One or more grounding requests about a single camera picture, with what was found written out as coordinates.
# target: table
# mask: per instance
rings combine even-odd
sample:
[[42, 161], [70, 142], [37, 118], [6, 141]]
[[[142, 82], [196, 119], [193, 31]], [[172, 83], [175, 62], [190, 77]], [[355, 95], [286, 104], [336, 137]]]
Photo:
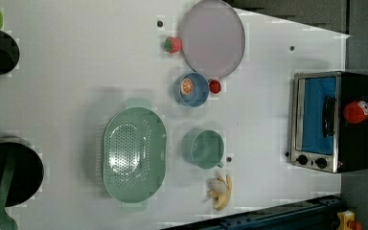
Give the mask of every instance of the table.
[[[20, 229], [158, 229], [340, 193], [339, 174], [293, 167], [285, 152], [294, 73], [343, 70], [347, 36], [237, 11], [240, 67], [203, 107], [184, 107], [173, 82], [191, 70], [162, 45], [196, 2], [0, 0], [21, 52], [19, 68], [0, 77], [0, 136], [28, 140], [46, 173], [33, 199], [8, 209]], [[101, 157], [104, 128], [130, 97], [151, 101], [168, 145], [162, 187], [128, 213], [104, 187]], [[209, 171], [185, 162], [181, 138], [194, 127], [217, 130], [233, 161]], [[226, 173], [234, 191], [217, 212], [207, 180]]]

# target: green spatula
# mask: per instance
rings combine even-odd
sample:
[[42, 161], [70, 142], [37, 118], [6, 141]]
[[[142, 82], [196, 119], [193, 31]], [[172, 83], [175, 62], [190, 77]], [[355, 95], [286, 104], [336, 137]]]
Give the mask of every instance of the green spatula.
[[17, 230], [16, 222], [5, 211], [5, 204], [8, 198], [9, 187], [12, 182], [15, 163], [15, 155], [9, 152], [0, 187], [0, 230]]

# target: blue bowl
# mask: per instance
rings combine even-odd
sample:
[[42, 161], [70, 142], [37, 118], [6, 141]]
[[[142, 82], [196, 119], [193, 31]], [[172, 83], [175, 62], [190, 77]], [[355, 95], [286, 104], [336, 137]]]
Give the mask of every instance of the blue bowl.
[[[185, 79], [191, 80], [194, 85], [193, 92], [187, 95], [182, 94], [180, 91], [181, 82], [183, 82]], [[191, 107], [198, 107], [203, 105], [208, 99], [209, 84], [204, 76], [193, 72], [185, 75], [177, 81], [174, 88], [174, 94], [178, 96], [177, 98], [182, 104]]]

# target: toaster oven knob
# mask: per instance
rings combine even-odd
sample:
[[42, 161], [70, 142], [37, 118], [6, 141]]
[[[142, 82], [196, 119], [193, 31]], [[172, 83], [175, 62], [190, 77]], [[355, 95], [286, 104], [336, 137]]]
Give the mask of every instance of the toaster oven knob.
[[327, 167], [327, 160], [324, 158], [319, 158], [315, 161], [315, 164], [318, 166], [319, 169], [325, 169]]
[[305, 156], [305, 155], [299, 155], [298, 158], [297, 158], [297, 161], [301, 165], [306, 165], [307, 162], [309, 162], [309, 158], [307, 158], [307, 156]]

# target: red tomato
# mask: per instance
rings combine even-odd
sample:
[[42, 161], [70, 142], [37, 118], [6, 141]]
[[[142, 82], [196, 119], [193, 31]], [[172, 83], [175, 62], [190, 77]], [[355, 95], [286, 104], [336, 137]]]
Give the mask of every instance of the red tomato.
[[217, 80], [211, 80], [210, 82], [210, 90], [211, 92], [217, 94], [220, 92], [220, 83]]

